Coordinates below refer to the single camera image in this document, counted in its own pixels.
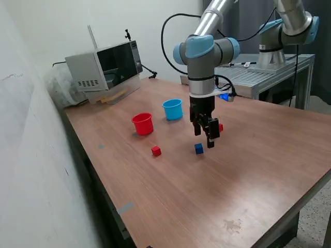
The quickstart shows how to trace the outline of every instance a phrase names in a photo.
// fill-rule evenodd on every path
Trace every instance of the robotic arm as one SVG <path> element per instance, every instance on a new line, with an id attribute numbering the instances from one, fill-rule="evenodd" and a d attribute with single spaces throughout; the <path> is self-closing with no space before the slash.
<path id="1" fill-rule="evenodd" d="M 212 34 L 223 22 L 223 15 L 237 1 L 213 0 L 204 11 L 194 34 L 184 43 L 176 45 L 173 51 L 175 61 L 180 65 L 187 65 L 190 120 L 195 135 L 201 134 L 201 128 L 206 133 L 208 148 L 214 147 L 214 139 L 220 136 L 218 119 L 212 117 L 215 96 L 229 93 L 230 98 L 234 97 L 232 91 L 222 91 L 215 87 L 215 67 L 228 64 L 240 54 L 240 46 L 235 39 L 214 40 Z M 318 18 L 313 18 L 310 13 L 305 12 L 302 0 L 274 0 L 274 2 L 282 20 L 268 23 L 260 33 L 258 65 L 261 67 L 270 66 L 275 60 L 271 59 L 274 55 L 270 56 L 268 53 L 279 50 L 282 52 L 284 44 L 312 42 L 318 28 Z"/>

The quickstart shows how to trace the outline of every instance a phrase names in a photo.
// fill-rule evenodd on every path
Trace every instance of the blue joint cap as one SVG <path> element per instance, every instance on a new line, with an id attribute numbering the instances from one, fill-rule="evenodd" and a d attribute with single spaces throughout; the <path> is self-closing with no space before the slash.
<path id="1" fill-rule="evenodd" d="M 235 58 L 237 58 L 240 54 L 240 45 L 239 45 L 239 42 L 234 39 L 234 38 L 227 38 L 232 46 L 233 46 L 233 57 L 232 57 L 232 60 L 234 60 Z"/>
<path id="2" fill-rule="evenodd" d="M 214 48 L 212 35 L 193 36 L 186 40 L 186 57 L 199 58 Z"/>
<path id="3" fill-rule="evenodd" d="M 229 101 L 229 94 L 221 94 L 221 95 L 219 95 L 219 98 L 228 102 Z"/>
<path id="4" fill-rule="evenodd" d="M 173 57 L 174 57 L 174 60 L 177 64 L 180 64 L 180 65 L 185 65 L 185 63 L 183 62 L 183 59 L 180 55 L 180 45 L 181 43 L 177 44 L 175 47 L 174 47 L 174 51 L 172 53 Z"/>
<path id="5" fill-rule="evenodd" d="M 319 30 L 319 25 L 320 25 L 320 18 L 319 17 L 313 17 L 312 24 L 311 24 L 310 31 L 309 31 L 309 35 L 307 36 L 305 44 L 310 44 L 315 40 L 317 32 Z"/>
<path id="6" fill-rule="evenodd" d="M 275 26 L 278 26 L 278 24 L 282 23 L 283 20 L 282 19 L 277 19 L 277 20 L 274 20 L 272 22 L 268 22 L 264 28 L 260 31 L 260 34 L 266 32 L 267 30 L 271 29 L 272 27 L 275 27 Z"/>

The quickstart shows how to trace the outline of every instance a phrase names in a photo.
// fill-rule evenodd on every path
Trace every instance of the plastic cup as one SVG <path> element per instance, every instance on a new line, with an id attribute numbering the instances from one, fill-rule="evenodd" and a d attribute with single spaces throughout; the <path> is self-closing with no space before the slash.
<path id="1" fill-rule="evenodd" d="M 167 120 L 178 120 L 183 116 L 181 99 L 171 99 L 162 104 Z"/>
<path id="2" fill-rule="evenodd" d="M 148 135 L 153 132 L 152 114 L 140 113 L 132 118 L 132 122 L 136 127 L 138 135 Z"/>

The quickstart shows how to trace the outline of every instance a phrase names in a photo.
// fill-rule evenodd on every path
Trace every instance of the red cup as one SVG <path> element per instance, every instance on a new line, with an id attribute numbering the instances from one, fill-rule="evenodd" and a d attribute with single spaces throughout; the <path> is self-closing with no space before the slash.
<path id="1" fill-rule="evenodd" d="M 132 118 L 138 135 L 148 135 L 153 132 L 152 114 L 141 113 Z"/>

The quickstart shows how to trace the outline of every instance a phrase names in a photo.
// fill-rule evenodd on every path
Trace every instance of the plastic bag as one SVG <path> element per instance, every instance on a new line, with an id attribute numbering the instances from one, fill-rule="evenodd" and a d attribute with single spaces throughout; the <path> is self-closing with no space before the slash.
<path id="1" fill-rule="evenodd" d="M 68 107 L 87 99 L 84 92 L 78 92 L 66 63 L 55 65 L 44 77 L 52 100 L 59 107 Z"/>

